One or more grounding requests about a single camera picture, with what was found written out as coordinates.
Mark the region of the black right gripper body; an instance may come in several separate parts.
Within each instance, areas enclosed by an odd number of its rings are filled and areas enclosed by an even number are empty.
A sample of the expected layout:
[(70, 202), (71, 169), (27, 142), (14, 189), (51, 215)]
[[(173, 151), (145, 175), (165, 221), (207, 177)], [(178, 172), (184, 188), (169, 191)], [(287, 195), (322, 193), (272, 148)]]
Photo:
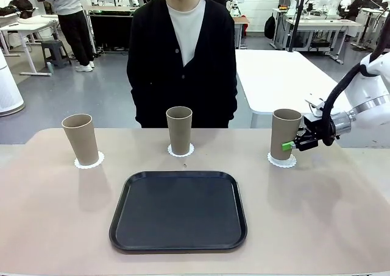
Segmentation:
[(300, 151), (318, 147), (324, 140), (324, 127), (321, 117), (307, 114), (303, 117), (303, 132), (300, 134)]

